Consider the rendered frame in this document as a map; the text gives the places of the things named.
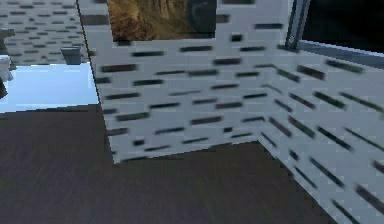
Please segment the brown framed wall picture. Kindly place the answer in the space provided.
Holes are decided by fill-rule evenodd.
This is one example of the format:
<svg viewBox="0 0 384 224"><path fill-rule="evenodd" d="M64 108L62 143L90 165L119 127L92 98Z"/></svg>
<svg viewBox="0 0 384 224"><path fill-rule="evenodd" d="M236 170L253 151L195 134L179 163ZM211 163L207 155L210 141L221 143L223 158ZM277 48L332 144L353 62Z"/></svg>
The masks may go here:
<svg viewBox="0 0 384 224"><path fill-rule="evenodd" d="M211 39L217 0L108 0L114 41Z"/></svg>

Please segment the grey toilet paper holder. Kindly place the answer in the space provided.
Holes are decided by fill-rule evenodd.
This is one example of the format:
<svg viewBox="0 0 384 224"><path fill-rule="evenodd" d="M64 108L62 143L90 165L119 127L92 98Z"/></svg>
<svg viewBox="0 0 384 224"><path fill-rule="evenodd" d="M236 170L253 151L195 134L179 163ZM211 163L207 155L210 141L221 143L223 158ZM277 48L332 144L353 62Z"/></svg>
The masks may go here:
<svg viewBox="0 0 384 224"><path fill-rule="evenodd" d="M60 49L67 65L80 65L81 52L79 47L64 47Z"/></svg>

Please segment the dark window with grey frame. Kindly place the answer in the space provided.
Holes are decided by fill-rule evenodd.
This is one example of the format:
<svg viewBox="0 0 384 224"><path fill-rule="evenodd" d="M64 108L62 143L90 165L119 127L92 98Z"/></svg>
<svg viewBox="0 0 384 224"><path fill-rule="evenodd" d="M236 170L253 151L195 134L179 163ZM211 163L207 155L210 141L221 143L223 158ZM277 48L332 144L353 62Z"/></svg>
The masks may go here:
<svg viewBox="0 0 384 224"><path fill-rule="evenodd" d="M294 0L285 46L384 69L384 0Z"/></svg>

